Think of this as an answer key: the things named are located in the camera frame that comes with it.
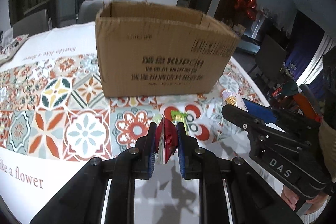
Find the cardboard box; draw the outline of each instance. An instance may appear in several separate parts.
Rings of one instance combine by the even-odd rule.
[[[111,2],[96,17],[106,97],[208,93],[239,42],[202,12],[147,2]]]

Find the person's hand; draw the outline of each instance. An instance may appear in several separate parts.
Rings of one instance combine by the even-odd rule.
[[[283,186],[281,198],[287,203],[287,205],[294,211],[296,207],[296,203],[299,200],[299,196],[294,193],[292,190],[290,190],[288,187]],[[307,200],[306,202],[311,204],[310,208],[307,212],[305,212],[306,215],[315,213],[319,208],[322,207],[326,199],[328,198],[328,195],[320,192],[315,198],[312,200]]]

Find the screw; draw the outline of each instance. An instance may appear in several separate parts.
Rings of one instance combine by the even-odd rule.
[[[245,161],[244,161],[244,159],[241,158],[241,157],[235,157],[235,158],[233,159],[233,162],[234,162],[235,164],[242,165]]]
[[[135,155],[139,152],[139,148],[132,147],[128,150],[128,152],[130,152],[132,155]]]
[[[101,161],[102,161],[102,159],[98,158],[98,157],[94,157],[94,158],[90,159],[90,163],[92,165],[98,165]]]
[[[259,135],[259,136],[258,136],[258,139],[259,139],[260,141],[262,141],[262,142],[265,141],[265,137],[264,137],[263,135]]]
[[[202,148],[202,147],[195,148],[195,153],[199,154],[199,155],[204,154],[205,153],[205,149]]]

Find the sleeve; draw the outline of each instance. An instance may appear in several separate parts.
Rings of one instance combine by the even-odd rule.
[[[324,208],[326,207],[327,203],[329,202],[330,197],[324,202],[324,204],[319,208],[315,213],[308,214],[308,215],[303,215],[301,217],[301,220],[303,221],[303,224],[311,224],[313,223],[322,213]]]
[[[319,141],[322,149],[325,166],[327,167],[332,182],[336,182],[336,130],[331,128],[322,119],[319,130]]]

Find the green snack packet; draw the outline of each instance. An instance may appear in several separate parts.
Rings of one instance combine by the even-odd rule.
[[[176,126],[179,122],[182,122],[184,124],[184,129],[186,134],[188,135],[188,127],[186,123],[187,113],[183,113],[180,111],[172,110],[170,112],[172,117],[172,122]]]
[[[162,120],[163,115],[161,114],[155,114],[152,118],[152,122],[156,123],[157,125],[159,125],[159,123]]]

